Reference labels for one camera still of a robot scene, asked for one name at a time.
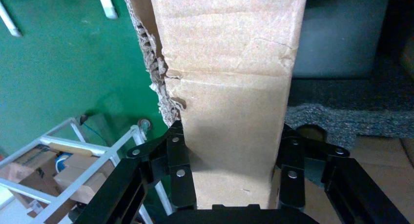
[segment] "bolt head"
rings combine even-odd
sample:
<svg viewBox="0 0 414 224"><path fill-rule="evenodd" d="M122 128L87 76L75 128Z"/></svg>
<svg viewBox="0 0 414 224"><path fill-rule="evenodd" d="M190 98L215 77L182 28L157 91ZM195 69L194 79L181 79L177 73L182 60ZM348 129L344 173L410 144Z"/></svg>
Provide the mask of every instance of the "bolt head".
<svg viewBox="0 0 414 224"><path fill-rule="evenodd" d="M291 140L290 143L293 145L299 145L299 141L295 139Z"/></svg>
<svg viewBox="0 0 414 224"><path fill-rule="evenodd" d="M186 174L186 172L183 170L183 169L180 169L180 170L178 170L177 171L177 176L178 177L182 177L182 176L184 176Z"/></svg>
<svg viewBox="0 0 414 224"><path fill-rule="evenodd" d="M337 149L335 149L335 152L336 152L337 154L339 154L339 155L344 154L344 150L342 150L341 148L337 148Z"/></svg>
<svg viewBox="0 0 414 224"><path fill-rule="evenodd" d="M297 178L297 173L295 171L291 170L291 171L288 172L288 176L291 179L296 179Z"/></svg>

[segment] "white pipe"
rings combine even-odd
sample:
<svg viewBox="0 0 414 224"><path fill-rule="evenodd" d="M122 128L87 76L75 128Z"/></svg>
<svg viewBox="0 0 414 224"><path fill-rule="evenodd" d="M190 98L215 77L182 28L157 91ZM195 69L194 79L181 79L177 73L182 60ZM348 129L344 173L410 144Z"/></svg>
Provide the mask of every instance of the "white pipe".
<svg viewBox="0 0 414 224"><path fill-rule="evenodd" d="M7 13L6 9L4 8L3 4L0 1L0 17L3 19L4 24L6 24L7 28L15 37L21 37L21 33L19 29L14 25L14 22L10 18L9 14Z"/></svg>
<svg viewBox="0 0 414 224"><path fill-rule="evenodd" d="M118 14L115 11L115 7L112 4L111 0L100 0L103 10L105 11L105 15L109 19L117 19Z"/></svg>

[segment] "cardboard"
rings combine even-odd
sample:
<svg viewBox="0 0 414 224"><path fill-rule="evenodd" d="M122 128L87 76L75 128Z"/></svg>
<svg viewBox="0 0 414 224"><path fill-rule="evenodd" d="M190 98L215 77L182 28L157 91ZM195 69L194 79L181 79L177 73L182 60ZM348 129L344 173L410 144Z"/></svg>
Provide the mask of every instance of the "cardboard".
<svg viewBox="0 0 414 224"><path fill-rule="evenodd" d="M154 34L143 1L126 0L139 38L160 37L168 71L147 68L165 122L183 120L199 208L266 208L306 0L151 0Z"/></svg>
<svg viewBox="0 0 414 224"><path fill-rule="evenodd" d="M84 169L76 167L65 168L55 176L55 181L62 189L68 188L83 172ZM95 196L96 192L105 182L106 177L103 173L95 173L70 197L70 199L88 204Z"/></svg>
<svg viewBox="0 0 414 224"><path fill-rule="evenodd" d="M45 209L48 204L43 202L35 201L34 204L37 206L37 210L41 211ZM57 224L59 223L67 214L68 212L75 206L76 201L67 200L65 201L46 221L45 224ZM34 210L27 213L29 217L35 218L38 215L38 212Z"/></svg>
<svg viewBox="0 0 414 224"><path fill-rule="evenodd" d="M48 147L37 146L2 168L0 176L19 183L36 170L41 170L53 177L57 173L54 166L55 158L56 153Z"/></svg>
<svg viewBox="0 0 414 224"><path fill-rule="evenodd" d="M351 157L359 163L412 167L400 139L357 137Z"/></svg>
<svg viewBox="0 0 414 224"><path fill-rule="evenodd" d="M98 157L86 157L73 154L63 162L65 169L56 175L54 179L62 189L66 189L97 159ZM88 204L113 170L114 165L112 162L109 160L106 161L101 168L99 168L99 170L70 197L70 199Z"/></svg>
<svg viewBox="0 0 414 224"><path fill-rule="evenodd" d="M402 139L401 143L410 159L411 165L414 166L414 139Z"/></svg>
<svg viewBox="0 0 414 224"><path fill-rule="evenodd" d="M73 154L68 159L66 159L63 164L65 167L76 167L87 170L97 159L98 157L85 157L82 155ZM113 170L114 165L110 160L108 160L101 166L97 173L103 173L103 175L108 178Z"/></svg>

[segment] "white shelf rack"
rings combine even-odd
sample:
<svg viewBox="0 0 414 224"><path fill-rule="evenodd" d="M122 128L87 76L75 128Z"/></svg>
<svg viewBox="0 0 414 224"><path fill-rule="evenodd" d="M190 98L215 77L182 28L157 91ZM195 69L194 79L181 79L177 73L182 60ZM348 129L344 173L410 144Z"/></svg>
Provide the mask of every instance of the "white shelf rack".
<svg viewBox="0 0 414 224"><path fill-rule="evenodd" d="M76 135L78 136L80 141L74 141L69 139L63 139L54 137L53 135L60 131L62 128L71 125L73 130L75 131ZM31 197L38 201L44 202L49 204L42 212L40 212L32 221L33 224L41 224L47 220L69 197L75 193L78 188L84 184L95 172L101 168L101 166L108 160L117 166L120 162L120 158L118 156L117 151L130 139L133 138L136 145L141 145L145 142L146 137L144 131L138 127L137 125L131 126L130 130L126 132L116 143L114 143L111 147L106 147L102 145L87 143L87 139L83 130L79 123L76 121L75 118L69 118L64 122L60 123L56 127L52 128L42 136L38 137L37 139L33 140L31 143L26 145L25 147L21 148L17 152L13 153L12 155L5 158L3 161L0 162L0 169L5 167L7 164L13 162L15 159L19 158L26 152L30 151L32 148L37 146L38 144L48 145L49 143L57 143L69 147L75 148L82 148L87 149L92 152L94 156L99 157L82 175L80 175L67 189L65 189L59 196L55 197L38 190L23 186L18 183L14 183L12 181L0 178L0 185L4 186L10 190L23 194L25 196ZM167 213L170 215L172 213L171 204L168 200L164 187L161 181L155 186L157 190L157 194L160 197L161 203ZM146 224L152 224L152 220L146 211L144 205L141 206L139 210L140 215L144 219Z"/></svg>

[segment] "floor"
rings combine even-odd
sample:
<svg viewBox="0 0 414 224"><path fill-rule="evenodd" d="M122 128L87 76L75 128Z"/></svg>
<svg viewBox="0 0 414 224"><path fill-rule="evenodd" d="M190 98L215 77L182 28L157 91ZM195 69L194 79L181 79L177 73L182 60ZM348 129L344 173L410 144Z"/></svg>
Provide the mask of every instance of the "floor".
<svg viewBox="0 0 414 224"><path fill-rule="evenodd" d="M149 138L165 132L126 4L112 1L117 20L99 0L2 0L23 37L0 23L0 154L85 112L108 142L143 117Z"/></svg>

